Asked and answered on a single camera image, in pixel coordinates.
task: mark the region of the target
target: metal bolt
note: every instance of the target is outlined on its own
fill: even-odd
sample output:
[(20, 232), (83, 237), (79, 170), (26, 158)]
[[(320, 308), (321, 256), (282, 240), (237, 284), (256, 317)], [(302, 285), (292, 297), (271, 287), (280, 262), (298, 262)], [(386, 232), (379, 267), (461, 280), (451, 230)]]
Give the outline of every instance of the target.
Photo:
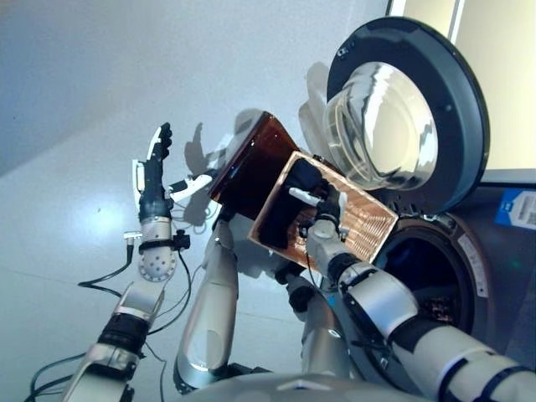
[(337, 56), (340, 58), (342, 58), (345, 54), (348, 53), (348, 49), (347, 48), (340, 48), (338, 51), (337, 51)]
[(380, 360), (379, 360), (379, 365), (382, 366), (382, 369), (383, 370), (386, 370), (387, 369), (387, 366), (389, 366), (389, 360), (385, 357), (382, 357)]

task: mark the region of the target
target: washing machine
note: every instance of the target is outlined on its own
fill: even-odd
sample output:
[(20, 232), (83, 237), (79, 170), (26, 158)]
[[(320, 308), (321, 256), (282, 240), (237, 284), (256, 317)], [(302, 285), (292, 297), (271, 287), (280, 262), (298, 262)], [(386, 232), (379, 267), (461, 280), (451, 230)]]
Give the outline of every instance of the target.
[[(519, 199), (536, 212), (536, 193), (533, 183), (482, 181), (487, 108), (462, 55), (414, 20), (365, 24), (331, 64), (323, 135), (342, 173), (399, 215), (374, 264), (413, 291), (421, 314), (504, 353), (536, 266), (536, 231), (501, 214), (519, 214)], [(417, 392), (389, 347), (332, 301), (362, 374)]]

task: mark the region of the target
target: black cable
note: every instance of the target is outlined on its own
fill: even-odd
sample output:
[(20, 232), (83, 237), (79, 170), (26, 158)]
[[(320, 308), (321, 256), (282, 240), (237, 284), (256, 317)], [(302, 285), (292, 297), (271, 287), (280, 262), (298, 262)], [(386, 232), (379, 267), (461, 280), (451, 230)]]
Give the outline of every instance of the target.
[(186, 307), (188, 306), (190, 302), (190, 297), (192, 296), (192, 277), (190, 276), (190, 270), (188, 269), (186, 262), (184, 262), (184, 258), (181, 255), (180, 251), (178, 251), (178, 258), (183, 263), (184, 270), (186, 271), (186, 277), (188, 279), (188, 290), (187, 290), (188, 293), (186, 295), (186, 301), (184, 302), (184, 305), (181, 308), (180, 312), (178, 312), (178, 314), (170, 322), (162, 325), (160, 328), (155, 329), (154, 331), (150, 331), (148, 335), (153, 335), (154, 333), (160, 332), (166, 329), (167, 327), (169, 327), (170, 325), (172, 325), (174, 322), (176, 322), (183, 315), (184, 311), (186, 310)]
[(161, 358), (156, 354), (156, 352), (151, 348), (149, 343), (145, 342), (145, 346), (148, 347), (148, 349), (151, 351), (152, 355), (155, 357), (156, 360), (158, 360), (160, 363), (163, 363), (162, 365), (162, 371), (160, 372), (160, 402), (165, 402), (164, 399), (164, 372), (166, 371), (166, 366), (168, 365), (168, 361), (164, 358)]
[(79, 358), (83, 358), (84, 356), (85, 356), (85, 353), (80, 353), (80, 354), (76, 354), (75, 356), (70, 356), (68, 358), (62, 358), (61, 360), (57, 360), (55, 362), (49, 363), (46, 366), (43, 366), (42, 368), (37, 370), (35, 372), (35, 374), (33, 375), (32, 380), (30, 381), (30, 395), (34, 394), (35, 396), (37, 396), (36, 395), (37, 391), (35, 389), (35, 383), (37, 382), (39, 376), (42, 373), (44, 373), (46, 370), (51, 369), (51, 368), (56, 367), (56, 366), (59, 366), (60, 364), (63, 364), (63, 363), (73, 362), (75, 360), (78, 360)]
[(134, 245), (126, 245), (126, 264), (124, 266), (122, 266), (116, 271), (111, 272), (110, 274), (101, 276), (100, 278), (92, 279), (91, 281), (80, 282), (78, 286), (86, 287), (88, 289), (95, 289), (97, 291), (104, 291), (106, 293), (110, 293), (111, 295), (121, 298), (121, 293), (119, 293), (118, 291), (114, 291), (113, 289), (109, 289), (103, 286), (96, 286), (95, 284), (99, 282), (103, 282), (103, 281), (108, 281), (114, 276), (118, 276), (119, 274), (121, 274), (132, 263), (133, 254), (134, 254)]
[(65, 377), (62, 377), (61, 379), (55, 379), (54, 381), (50, 381), (47, 384), (41, 385), (34, 392), (32, 392), (30, 395), (28, 395), (28, 397), (24, 400), (24, 402), (34, 402), (35, 397), (39, 396), (46, 389), (55, 387), (58, 384), (65, 383), (65, 382), (69, 381), (72, 377), (73, 377), (72, 374), (71, 375), (66, 375)]
[[(192, 286), (193, 286), (193, 281), (195, 280), (195, 276), (198, 274), (199, 270), (201, 269), (202, 265), (198, 266), (195, 271), (193, 272), (192, 274)], [(165, 314), (168, 314), (169, 312), (171, 312), (172, 310), (175, 310), (175, 308), (178, 307), (179, 304), (181, 304), (181, 302), (184, 300), (184, 297), (186, 297), (186, 295), (188, 294), (188, 290), (186, 290), (183, 295), (181, 296), (180, 299), (178, 299), (178, 301), (173, 304), (171, 307), (169, 307), (166, 311), (164, 312), (161, 312), (157, 315), (157, 318), (165, 315)]]
[(320, 291), (320, 288), (315, 282), (315, 279), (312, 277), (311, 262), (309, 261), (309, 253), (305, 252), (305, 257), (307, 258), (307, 269), (309, 270), (309, 276), (311, 277), (312, 284), (317, 288), (318, 291)]

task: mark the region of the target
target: washing machine door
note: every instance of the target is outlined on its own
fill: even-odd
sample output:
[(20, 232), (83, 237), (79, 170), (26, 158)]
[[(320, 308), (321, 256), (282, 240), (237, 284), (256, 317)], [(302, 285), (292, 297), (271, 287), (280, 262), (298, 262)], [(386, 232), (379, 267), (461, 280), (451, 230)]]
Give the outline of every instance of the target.
[(457, 49), (423, 23), (357, 29), (329, 70), (324, 132), (346, 176), (399, 214), (438, 214), (478, 184), (489, 149), (482, 91)]

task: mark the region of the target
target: label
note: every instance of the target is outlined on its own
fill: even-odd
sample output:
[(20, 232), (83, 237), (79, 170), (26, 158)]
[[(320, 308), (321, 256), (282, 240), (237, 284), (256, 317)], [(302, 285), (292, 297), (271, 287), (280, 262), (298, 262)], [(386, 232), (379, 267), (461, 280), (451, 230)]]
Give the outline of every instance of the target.
[(536, 230), (536, 191), (520, 188), (505, 190), (495, 222)]
[(475, 278), (475, 285), (477, 287), (477, 295), (487, 298), (487, 279), (486, 272), (484, 271), (484, 263), (475, 245), (471, 242), (467, 234), (460, 236), (458, 244), (466, 252), (466, 257), (471, 265), (472, 275)]

